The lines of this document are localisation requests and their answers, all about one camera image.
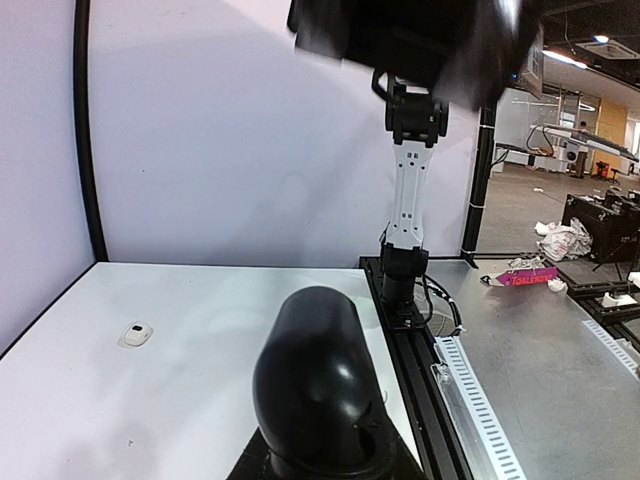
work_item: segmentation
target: white wall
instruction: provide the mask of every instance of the white wall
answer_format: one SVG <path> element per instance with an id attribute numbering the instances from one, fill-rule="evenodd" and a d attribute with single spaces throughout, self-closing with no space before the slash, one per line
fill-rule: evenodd
<path id="1" fill-rule="evenodd" d="M 294 54 L 289 0 L 92 5 L 98 193 L 116 261 L 353 266 L 377 254 L 394 167 L 370 72 Z M 426 245 L 457 255 L 477 117 L 453 109 Z"/>
<path id="2" fill-rule="evenodd" d="M 0 352 L 93 261 L 74 144 L 73 9 L 0 3 Z"/>

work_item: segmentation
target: black case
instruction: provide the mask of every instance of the black case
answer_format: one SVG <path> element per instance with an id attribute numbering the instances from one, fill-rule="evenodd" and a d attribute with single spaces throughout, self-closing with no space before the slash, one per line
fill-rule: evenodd
<path id="1" fill-rule="evenodd" d="M 575 195 L 567 195 L 562 215 L 562 224 L 570 225 L 577 218 L 593 237 L 591 258 L 603 261 L 632 261 L 636 252 L 637 238 L 632 238 L 640 226 L 640 211 L 624 204 L 621 208 L 607 208 L 596 201 L 588 201 Z M 627 243 L 611 255 L 622 242 Z"/>

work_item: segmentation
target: black object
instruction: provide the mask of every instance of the black object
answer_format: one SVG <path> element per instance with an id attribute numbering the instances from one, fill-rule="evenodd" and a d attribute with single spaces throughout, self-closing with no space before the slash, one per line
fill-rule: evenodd
<path id="1" fill-rule="evenodd" d="M 293 0 L 287 25 L 298 48 L 435 87 L 477 110 L 520 71 L 541 7 L 524 0 L 513 19 L 496 1 Z"/>
<path id="2" fill-rule="evenodd" d="M 397 438 L 355 305 L 310 287 L 282 305 L 256 364 L 267 478 L 391 479 Z"/>
<path id="3" fill-rule="evenodd" d="M 497 103 L 494 103 L 490 107 L 482 108 L 480 111 L 480 130 L 478 132 L 476 164 L 473 171 L 473 182 L 471 184 L 467 223 L 465 224 L 462 247 L 460 249 L 462 258 L 473 268 L 478 268 L 473 259 L 476 247 L 478 246 L 482 213 L 484 211 L 487 188 L 489 186 L 497 108 Z"/>
<path id="4" fill-rule="evenodd" d="M 609 164 L 606 162 L 596 162 L 597 171 L 594 175 L 591 175 L 591 178 L 606 181 L 607 177 L 604 176 L 604 170 L 607 168 L 607 165 Z"/>
<path id="5" fill-rule="evenodd" d="M 396 463 L 393 467 L 394 480 L 427 480 L 424 472 L 413 458 L 413 455 L 395 431 L 394 435 L 400 447 Z M 227 480 L 263 480 L 268 472 L 269 465 L 269 447 L 264 441 L 260 429 L 257 429 L 249 444 L 242 452 L 238 463 L 227 477 Z"/>
<path id="6" fill-rule="evenodd" d="M 640 209 L 632 202 L 619 208 L 612 197 L 603 204 L 576 195 L 567 195 L 562 224 L 570 225 L 577 218 L 593 237 L 590 257 L 598 262 L 624 262 L 633 259 L 636 251 L 636 232 L 640 227 Z"/>
<path id="7" fill-rule="evenodd" d="M 622 305 L 619 307 L 605 308 L 602 306 L 599 298 L 588 298 L 581 300 L 579 305 L 584 308 L 593 319 L 601 325 L 615 325 L 629 320 L 640 318 L 640 305 Z"/>
<path id="8" fill-rule="evenodd" d="M 629 190 L 627 198 L 630 202 L 640 205 L 640 190 Z"/>
<path id="9" fill-rule="evenodd" d="M 73 110 L 76 128 L 78 170 L 87 217 L 87 227 L 96 262 L 108 262 L 98 192 L 93 171 L 91 131 L 89 128 L 89 7 L 90 0 L 77 0 L 73 28 Z"/>
<path id="10" fill-rule="evenodd" d="M 613 177 L 611 178 L 611 182 L 616 185 L 620 185 L 620 180 L 618 180 L 618 174 L 620 173 L 620 170 L 618 170 L 617 168 L 612 168 L 611 171 L 613 172 Z"/>
<path id="11" fill-rule="evenodd" d="M 384 272 L 383 299 L 394 312 L 395 328 L 406 328 L 413 318 L 413 288 L 416 278 L 427 271 L 429 252 L 421 248 L 404 250 L 382 243 L 380 262 Z"/>
<path id="12" fill-rule="evenodd" d="M 626 281 L 578 283 L 563 271 L 562 262 L 552 263 L 547 259 L 545 260 L 545 264 L 554 266 L 558 269 L 558 278 L 567 284 L 567 294 L 577 302 L 580 300 L 602 297 L 605 293 L 616 290 L 622 291 L 623 289 L 627 289 L 633 293 L 637 293 L 639 291 L 635 286 L 630 286 Z"/>
<path id="13" fill-rule="evenodd" d="M 402 145 L 405 140 L 424 142 L 433 148 L 439 137 L 447 134 L 449 103 L 434 100 L 430 94 L 408 92 L 409 85 L 393 75 L 387 75 L 387 90 L 380 86 L 383 72 L 373 73 L 371 88 L 386 102 L 385 128 L 393 132 L 393 143 Z"/>
<path id="14" fill-rule="evenodd" d="M 431 371 L 434 365 L 440 363 L 434 349 L 433 335 L 428 328 L 396 329 L 396 312 L 390 312 L 382 301 L 384 275 L 380 260 L 362 257 L 360 268 L 367 275 L 427 478 L 472 479 L 460 439 Z M 415 304 L 412 312 L 413 318 L 409 323 L 419 325 L 422 315 Z"/>

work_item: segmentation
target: concrete floor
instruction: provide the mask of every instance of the concrete floor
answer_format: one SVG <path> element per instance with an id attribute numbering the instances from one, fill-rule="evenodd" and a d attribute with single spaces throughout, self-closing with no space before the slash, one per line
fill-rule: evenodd
<path id="1" fill-rule="evenodd" d="M 622 177 L 620 188 L 640 188 L 636 178 Z M 568 174 L 532 171 L 506 164 L 504 172 L 489 180 L 487 202 L 482 217 L 478 253 L 521 253 L 537 251 L 541 240 L 534 231 L 536 222 L 560 222 L 568 193 L 604 196 L 611 183 L 572 178 Z M 534 188 L 542 188 L 544 194 Z"/>

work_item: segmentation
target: white workbench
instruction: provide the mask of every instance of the white workbench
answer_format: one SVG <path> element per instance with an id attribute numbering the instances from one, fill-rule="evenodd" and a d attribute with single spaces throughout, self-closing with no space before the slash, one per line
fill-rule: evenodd
<path id="1" fill-rule="evenodd" d="M 0 361 L 0 478 L 226 478 L 257 427 L 258 354 L 282 302 L 311 285 L 355 302 L 417 458 L 363 271 L 97 264 Z M 134 321 L 154 334 L 123 348 Z"/>

